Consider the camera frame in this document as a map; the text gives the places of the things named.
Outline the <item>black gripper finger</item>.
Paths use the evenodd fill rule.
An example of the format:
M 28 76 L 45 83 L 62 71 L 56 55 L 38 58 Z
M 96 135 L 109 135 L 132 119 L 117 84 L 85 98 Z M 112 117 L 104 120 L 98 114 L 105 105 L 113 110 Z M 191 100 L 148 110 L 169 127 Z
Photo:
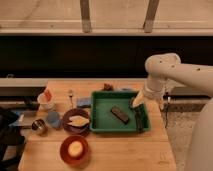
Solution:
M 133 101 L 134 101 L 134 97 L 132 97 L 131 99 L 130 99 L 130 101 L 129 101 L 129 107 L 130 107 L 130 109 L 133 109 L 134 107 L 133 107 Z
M 136 121 L 137 131 L 143 132 L 143 122 L 141 120 L 141 115 L 139 113 L 135 114 L 135 121 Z

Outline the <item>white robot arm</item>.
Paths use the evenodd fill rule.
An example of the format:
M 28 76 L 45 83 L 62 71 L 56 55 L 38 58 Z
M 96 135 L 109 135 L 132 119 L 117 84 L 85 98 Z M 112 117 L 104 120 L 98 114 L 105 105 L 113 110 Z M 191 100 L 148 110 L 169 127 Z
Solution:
M 168 79 L 198 89 L 210 97 L 194 126 L 184 171 L 213 171 L 213 66 L 185 64 L 176 53 L 164 53 L 147 58 L 145 69 L 148 78 L 130 102 L 133 108 L 146 98 L 161 100 Z

